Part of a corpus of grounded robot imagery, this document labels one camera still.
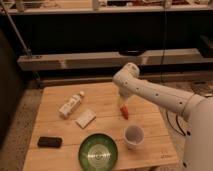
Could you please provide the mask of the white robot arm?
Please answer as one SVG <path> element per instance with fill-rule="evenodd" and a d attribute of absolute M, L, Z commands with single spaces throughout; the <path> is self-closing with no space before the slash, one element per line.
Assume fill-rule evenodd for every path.
<path fill-rule="evenodd" d="M 126 63 L 113 76 L 120 96 L 137 95 L 181 116 L 188 123 L 182 171 L 213 171 L 213 97 L 142 80 L 139 73 Z"/>

